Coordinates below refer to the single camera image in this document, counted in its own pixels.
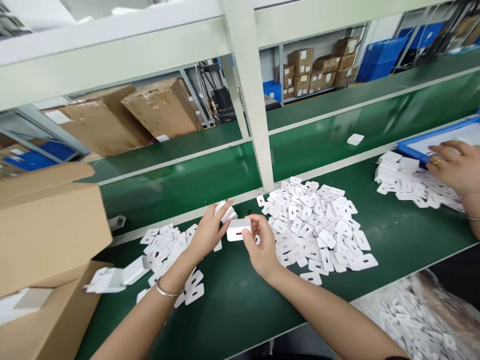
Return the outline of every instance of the open cardboard box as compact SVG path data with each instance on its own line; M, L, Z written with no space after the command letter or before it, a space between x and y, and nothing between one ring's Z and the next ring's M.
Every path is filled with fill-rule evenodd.
M112 242L100 189L74 183L86 163L65 163L0 182L0 297L55 288L38 311L0 326L0 359L73 359L100 295L82 289L90 261Z

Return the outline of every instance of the workbench surface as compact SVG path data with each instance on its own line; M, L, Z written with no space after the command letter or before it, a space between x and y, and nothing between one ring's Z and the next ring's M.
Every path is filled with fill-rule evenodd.
M346 191L379 266L361 272L322 276L323 287L347 301L357 299L406 275L477 244L464 214L442 206L418 208L412 201L381 195L373 181L375 158L312 180ZM255 199L234 204L239 217L260 213ZM185 231L200 219L178 225ZM252 268L241 241L222 240L223 249L198 265L205 295L175 309L148 359L224 359L265 342L305 322L302 316ZM95 260L123 268L142 254L145 245L131 241L102 252ZM306 272L296 264L293 272ZM104 294L83 338L77 360L87 360L135 306L148 287L147 274L126 290Z

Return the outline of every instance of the bangle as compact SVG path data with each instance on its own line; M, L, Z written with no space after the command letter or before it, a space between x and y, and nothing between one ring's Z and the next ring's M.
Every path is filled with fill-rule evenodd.
M159 284L158 281L156 282L155 288L156 288L156 290L157 290L160 294L162 294L162 295L164 295L164 296L171 297L171 298L176 298L176 297L182 295L182 293L184 292L183 289L182 289L182 291L180 291L180 293L178 293L178 294L172 294L172 293L166 292L166 291L164 291L164 290L160 287L160 284Z
M480 191L479 192L472 192L471 194L467 194L467 195L464 195L464 196L459 196L459 198L460 198L460 200L463 200L466 197L469 197L471 195L477 195L477 194L480 194Z

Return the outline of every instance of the forearm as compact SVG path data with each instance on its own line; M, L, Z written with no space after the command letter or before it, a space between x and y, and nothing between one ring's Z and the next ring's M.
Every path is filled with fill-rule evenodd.
M184 251L159 280L163 291L178 294L198 260ZM154 287L130 311L91 358L92 360L141 360L147 357L172 311L176 297L161 295Z
M407 357L373 321L330 291L283 267L266 280L344 360Z
M463 208L469 218L480 219L480 194L472 194L466 196L462 200ZM480 221L470 220L471 230L476 238L480 241Z

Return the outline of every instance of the cardboard box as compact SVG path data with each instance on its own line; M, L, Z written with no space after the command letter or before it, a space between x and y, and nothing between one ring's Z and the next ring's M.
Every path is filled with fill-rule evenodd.
M322 77L323 74L321 71L313 71L310 74L310 86L308 89L309 94L316 93L322 89Z
M0 160L0 175L4 177L18 176L20 174L23 174L24 172L25 170L22 170L21 168L16 167L9 162Z
M359 45L359 37L346 37L340 39L335 44L335 55L337 56L347 56L354 54L357 51L357 46Z
M465 41L463 42L463 46L470 46L470 45L473 45L475 44L475 42L477 41L477 39L480 37L480 24L478 24L476 26L475 29L473 29L473 31L470 33L470 35L468 35L465 39Z
M74 182L94 169L70 162L0 182L0 297L75 277L112 242L100 188Z
M120 102L134 91L133 85L114 87L42 112L87 148L108 157L153 141L152 135Z
M335 86L342 87L342 86L353 83L355 81L355 78L357 77L358 71L359 71L358 66L352 66L352 67L337 71Z
M314 64L314 48L293 51L287 56L288 64L295 65L295 76L310 74Z
M0 326L0 359L74 360L101 296L83 286L111 266L89 261L75 268L73 279L57 286L40 310Z
M294 88L293 87L289 87L287 89L284 89L283 90L283 99L289 99L289 98L293 98L294 97Z
M322 90L332 88L335 84L335 78L337 77L336 72L324 73L321 79L321 88Z
M159 141L200 130L197 115L177 78L143 86L121 103Z
M283 64L283 80L291 79L295 76L295 65ZM273 69L273 77L277 83L280 82L279 67L275 66Z
M309 93L310 74L293 78L293 96L298 98Z
M465 16L453 31L453 33L455 34L455 37L460 38L464 35L467 35L470 29L475 25L475 23L479 19L479 17L480 15Z
M333 54L320 56L313 63L313 68L319 70L322 73L332 73L339 69L340 57Z
M343 56L340 58L340 64L338 65L338 70L343 70L354 65L355 54Z

